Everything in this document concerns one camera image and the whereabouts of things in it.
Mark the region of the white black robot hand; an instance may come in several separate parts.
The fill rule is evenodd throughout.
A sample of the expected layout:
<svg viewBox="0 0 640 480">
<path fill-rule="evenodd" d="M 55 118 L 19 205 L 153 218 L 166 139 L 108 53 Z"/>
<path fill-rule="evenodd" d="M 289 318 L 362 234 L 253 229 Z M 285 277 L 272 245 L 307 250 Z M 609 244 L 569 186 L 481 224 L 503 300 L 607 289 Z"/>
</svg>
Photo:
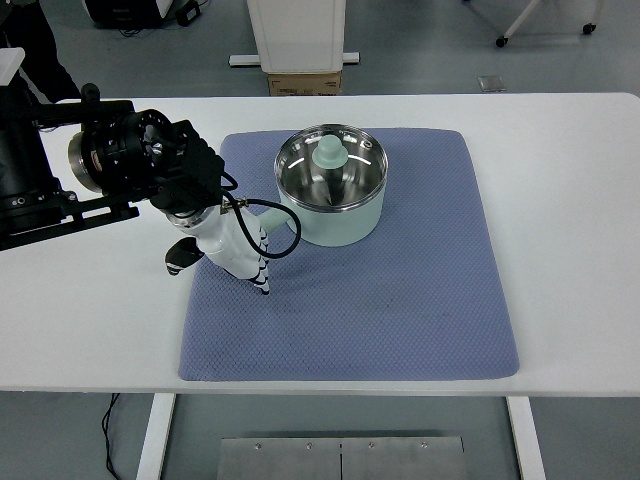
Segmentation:
<svg viewBox="0 0 640 480">
<path fill-rule="evenodd" d="M 206 256 L 230 275 L 250 282 L 263 295 L 270 293 L 269 260 L 257 252 L 250 241 L 268 251 L 269 240 L 258 217 L 246 208 L 240 216 L 223 213 L 220 206 L 183 214 L 168 214 L 167 219 L 187 237 L 166 252 L 165 267 L 171 276 L 196 264 Z"/>
</svg>

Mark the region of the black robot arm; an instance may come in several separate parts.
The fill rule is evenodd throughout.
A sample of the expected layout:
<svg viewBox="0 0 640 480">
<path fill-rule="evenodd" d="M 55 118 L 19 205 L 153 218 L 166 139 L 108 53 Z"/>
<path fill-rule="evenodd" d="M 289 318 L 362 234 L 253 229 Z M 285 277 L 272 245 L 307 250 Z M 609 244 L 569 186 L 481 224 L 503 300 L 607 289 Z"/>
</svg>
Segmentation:
<svg viewBox="0 0 640 480">
<path fill-rule="evenodd" d="M 80 125 L 69 143 L 76 179 L 98 198 L 81 201 L 51 170 L 40 132 Z M 103 101 L 93 84 L 82 99 L 35 105 L 15 88 L 1 90 L 1 247 L 9 250 L 138 216 L 148 200 L 187 238 L 166 254 L 172 275 L 208 256 L 229 274 L 268 293 L 267 236 L 231 196 L 237 183 L 222 158 L 187 121 Z"/>
</svg>

